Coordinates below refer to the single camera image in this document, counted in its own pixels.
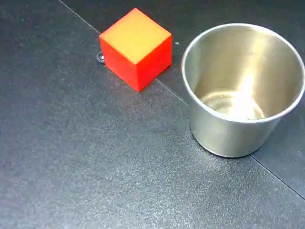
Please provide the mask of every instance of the cup rim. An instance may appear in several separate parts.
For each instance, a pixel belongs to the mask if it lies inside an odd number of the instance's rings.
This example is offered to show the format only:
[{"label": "cup rim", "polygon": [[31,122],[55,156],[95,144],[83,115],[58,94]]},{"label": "cup rim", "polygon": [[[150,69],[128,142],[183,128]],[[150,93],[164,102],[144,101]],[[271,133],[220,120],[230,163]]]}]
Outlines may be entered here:
[{"label": "cup rim", "polygon": [[[188,56],[188,53],[190,52],[190,49],[196,44],[196,42],[198,40],[200,40],[203,36],[205,36],[206,34],[214,31],[214,30],[217,30],[217,29],[220,29],[220,28],[224,28],[224,27],[231,27],[231,26],[244,26],[244,27],[251,27],[255,30],[258,30],[258,31],[264,31],[264,32],[267,32],[277,38],[279,38],[281,41],[283,41],[286,45],[288,45],[288,47],[294,52],[295,56],[297,57],[298,61],[299,61],[299,64],[300,64],[300,67],[302,69],[302,76],[303,76],[303,81],[302,81],[302,87],[301,87],[301,90],[299,92],[299,95],[297,96],[297,98],[294,100],[293,103],[290,104],[289,107],[287,107],[285,110],[281,111],[280,113],[277,113],[273,116],[270,116],[270,117],[267,117],[267,118],[262,118],[262,119],[255,119],[255,120],[242,120],[242,121],[239,121],[239,120],[235,120],[235,119],[232,119],[230,117],[227,117],[225,114],[221,114],[215,110],[213,110],[212,108],[208,107],[207,105],[205,105],[196,95],[195,93],[192,91],[192,89],[190,88],[188,82],[187,82],[187,79],[186,79],[186,76],[185,76],[185,60]],[[303,60],[300,56],[300,54],[297,52],[297,50],[294,48],[294,46],[289,43],[285,38],[283,38],[281,35],[279,35],[278,33],[270,30],[270,29],[267,29],[265,27],[262,27],[262,26],[259,26],[259,25],[253,25],[253,24],[247,24],[247,23],[229,23],[229,24],[222,24],[222,25],[218,25],[218,26],[215,26],[215,27],[212,27],[204,32],[202,32],[201,34],[199,34],[198,36],[196,36],[192,41],[191,43],[187,46],[186,50],[184,51],[184,54],[183,54],[183,57],[182,57],[182,61],[181,61],[181,71],[182,71],[182,76],[183,76],[183,81],[184,81],[184,85],[189,93],[189,95],[191,96],[191,98],[193,100],[195,100],[195,102],[200,105],[203,109],[205,109],[206,111],[208,111],[210,114],[216,116],[217,118],[220,118],[220,119],[223,119],[223,120],[226,120],[226,121],[229,121],[229,122],[235,122],[235,123],[245,123],[245,124],[255,124],[255,123],[266,123],[266,122],[270,122],[272,120],[275,120],[277,118],[281,118],[283,117],[284,115],[286,115],[287,113],[291,112],[297,105],[298,103],[301,101],[302,99],[302,96],[304,94],[304,91],[305,91],[305,67],[304,67],[304,63],[303,63]]]}]

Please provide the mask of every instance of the cube top face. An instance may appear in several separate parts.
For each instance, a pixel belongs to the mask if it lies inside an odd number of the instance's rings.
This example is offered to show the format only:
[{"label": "cube top face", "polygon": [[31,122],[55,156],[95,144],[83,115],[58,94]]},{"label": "cube top face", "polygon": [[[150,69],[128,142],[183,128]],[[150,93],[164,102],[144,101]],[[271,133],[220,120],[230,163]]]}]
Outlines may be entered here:
[{"label": "cube top face", "polygon": [[170,36],[167,30],[137,8],[100,35],[133,64],[139,63]]}]

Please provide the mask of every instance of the red cube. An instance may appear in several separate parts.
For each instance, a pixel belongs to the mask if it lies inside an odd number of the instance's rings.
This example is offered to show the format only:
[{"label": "red cube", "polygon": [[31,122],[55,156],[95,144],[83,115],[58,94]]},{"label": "red cube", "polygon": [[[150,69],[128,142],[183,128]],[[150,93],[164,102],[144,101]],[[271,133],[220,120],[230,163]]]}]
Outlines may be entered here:
[{"label": "red cube", "polygon": [[172,35],[136,8],[100,42],[105,65],[138,92],[172,63]]}]

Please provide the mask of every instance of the black table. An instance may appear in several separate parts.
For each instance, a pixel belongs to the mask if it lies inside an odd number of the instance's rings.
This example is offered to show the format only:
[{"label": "black table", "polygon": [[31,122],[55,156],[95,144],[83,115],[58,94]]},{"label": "black table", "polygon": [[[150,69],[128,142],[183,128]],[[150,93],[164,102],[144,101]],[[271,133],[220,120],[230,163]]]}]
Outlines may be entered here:
[{"label": "black table", "polygon": [[192,138],[179,70],[196,34],[233,21],[303,56],[303,3],[66,3],[100,31],[138,7],[173,34],[173,65],[137,93],[61,2],[1,4],[0,228],[305,227],[305,101],[253,156],[224,159]]}]

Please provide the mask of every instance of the metal cup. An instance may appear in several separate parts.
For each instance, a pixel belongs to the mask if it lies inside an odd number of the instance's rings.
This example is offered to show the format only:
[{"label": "metal cup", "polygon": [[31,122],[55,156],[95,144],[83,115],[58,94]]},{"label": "metal cup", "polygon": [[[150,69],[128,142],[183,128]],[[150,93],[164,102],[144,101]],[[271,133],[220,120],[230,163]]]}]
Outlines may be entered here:
[{"label": "metal cup", "polygon": [[183,55],[182,74],[194,137],[224,157],[256,151],[305,89],[304,63],[295,48],[250,24],[201,33]]}]

